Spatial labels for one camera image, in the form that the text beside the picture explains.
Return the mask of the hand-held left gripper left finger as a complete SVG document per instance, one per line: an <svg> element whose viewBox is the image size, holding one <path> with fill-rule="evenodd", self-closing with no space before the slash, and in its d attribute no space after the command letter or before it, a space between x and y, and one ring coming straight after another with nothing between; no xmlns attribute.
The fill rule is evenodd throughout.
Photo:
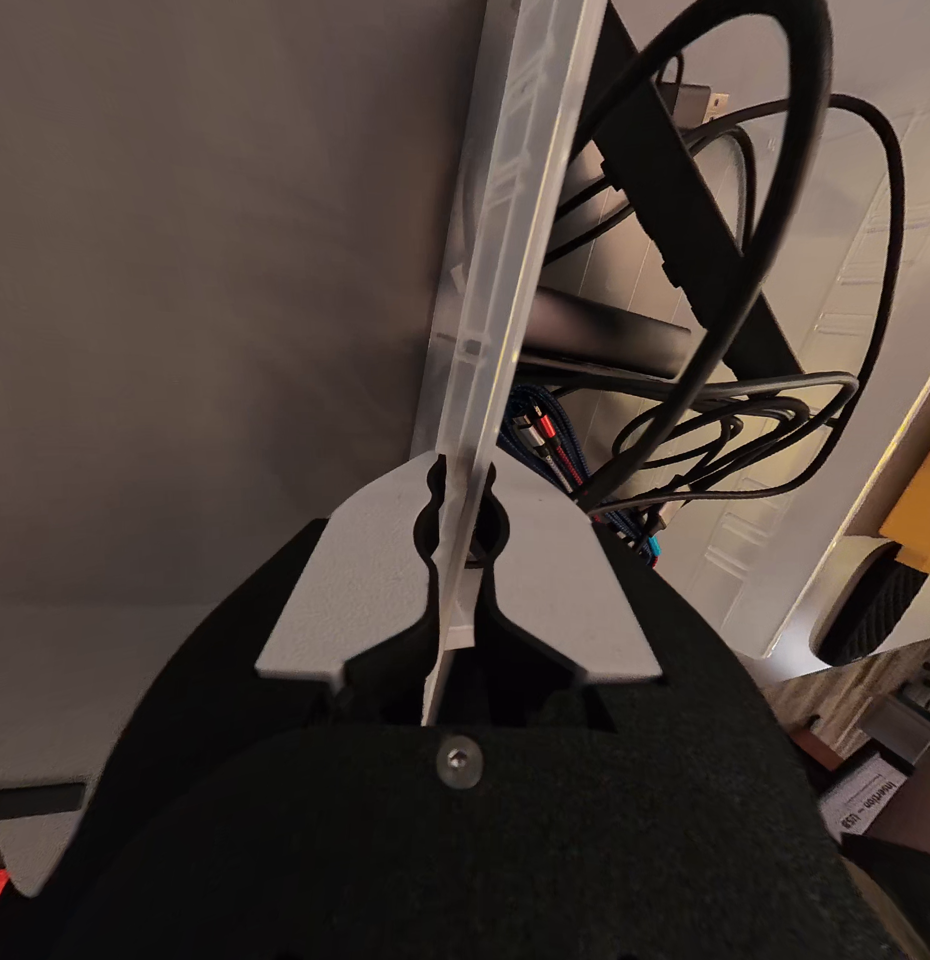
<svg viewBox="0 0 930 960"><path fill-rule="evenodd" d="M414 523L430 503L425 452L356 491L330 516L255 663L263 678L346 683L346 664L426 612L429 574Z"/></svg>

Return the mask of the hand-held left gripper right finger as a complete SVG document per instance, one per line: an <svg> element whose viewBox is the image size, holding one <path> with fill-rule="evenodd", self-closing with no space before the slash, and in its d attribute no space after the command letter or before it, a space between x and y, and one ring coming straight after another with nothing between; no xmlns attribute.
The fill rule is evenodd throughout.
<svg viewBox="0 0 930 960"><path fill-rule="evenodd" d="M489 565L473 613L488 670L529 681L533 663L587 685L656 681L662 667L597 532L562 491L515 459L493 460Z"/></svg>

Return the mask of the clear plastic storage bin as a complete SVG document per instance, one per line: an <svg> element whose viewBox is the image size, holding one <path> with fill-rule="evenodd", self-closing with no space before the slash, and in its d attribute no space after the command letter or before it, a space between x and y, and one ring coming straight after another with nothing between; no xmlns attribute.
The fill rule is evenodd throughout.
<svg viewBox="0 0 930 960"><path fill-rule="evenodd" d="M622 453L568 495L597 533L629 547L621 518L645 522L651 508L731 503L733 535L757 542L759 558L714 535L692 543L701 588L717 588L719 613L733 628L752 627L759 644L779 636L807 585L845 533L917 411L903 403L918 391L917 372L894 374L879 361L906 236L915 222L905 200L905 153L896 126L875 106L831 92L832 31L826 2L692 2L648 42L584 120L585 146L571 156L608 3L523 2L504 77L494 134L479 148L476 130L463 150L412 451L446 461L444 504L430 612L440 618L436 665L423 688L423 723L441 712L454 652L453 617L473 624L489 554L484 531L493 460L514 378L549 387L628 394L646 402L648 422ZM705 133L681 133L739 250L718 318L699 325L680 373L663 379L604 366L520 359L546 249L557 221L567 167L604 120L708 34L735 20L767 18L784 40L788 92L783 101L718 117ZM880 285L875 320L823 314L806 336L807 361L842 361L785 377L739 380L724 364L772 270L799 206L837 189L839 174L860 174L850 143L828 144L837 165L814 184L813 161L826 123L848 114L879 137L887 172L867 208L831 290L831 306L870 309L873 289L842 293L841 282ZM807 194L800 201L802 194ZM548 462L531 471L554 486Z"/></svg>

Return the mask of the black usb hub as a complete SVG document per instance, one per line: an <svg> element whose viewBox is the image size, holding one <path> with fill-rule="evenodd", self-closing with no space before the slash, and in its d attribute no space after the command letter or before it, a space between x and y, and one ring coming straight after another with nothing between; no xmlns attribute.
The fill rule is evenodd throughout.
<svg viewBox="0 0 930 960"><path fill-rule="evenodd" d="M637 54L637 46L609 2L572 142L573 158L585 146L586 115ZM673 82L666 83L660 95L653 75L612 111L593 142L613 186L626 194L662 255L666 276L684 291L699 325L710 329L740 257L711 190L682 149L678 130L690 129L691 121L679 119L674 127L671 111L677 96ZM724 364L739 380L802 372L762 294L728 348Z"/></svg>

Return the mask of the black textured rounded object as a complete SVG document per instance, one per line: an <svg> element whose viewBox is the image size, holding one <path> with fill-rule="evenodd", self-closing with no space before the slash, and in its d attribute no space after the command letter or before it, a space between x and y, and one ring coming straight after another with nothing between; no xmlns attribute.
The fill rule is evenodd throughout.
<svg viewBox="0 0 930 960"><path fill-rule="evenodd" d="M827 665L846 666L874 654L926 585L927 572L896 557L883 548L855 583L818 645L818 658Z"/></svg>

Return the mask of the black framed paper sheet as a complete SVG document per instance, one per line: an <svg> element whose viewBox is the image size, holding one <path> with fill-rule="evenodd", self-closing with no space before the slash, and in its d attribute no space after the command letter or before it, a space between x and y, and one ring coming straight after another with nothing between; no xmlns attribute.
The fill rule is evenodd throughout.
<svg viewBox="0 0 930 960"><path fill-rule="evenodd" d="M877 820L909 774L878 751L842 774L818 799L818 811L838 846L848 836L862 836Z"/></svg>

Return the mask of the yellow plastic bin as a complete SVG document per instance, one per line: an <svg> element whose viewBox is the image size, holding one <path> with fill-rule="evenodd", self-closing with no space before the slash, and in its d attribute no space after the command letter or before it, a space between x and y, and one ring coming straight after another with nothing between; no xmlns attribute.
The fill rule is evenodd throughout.
<svg viewBox="0 0 930 960"><path fill-rule="evenodd" d="M880 528L898 545L897 561L930 575L930 450Z"/></svg>

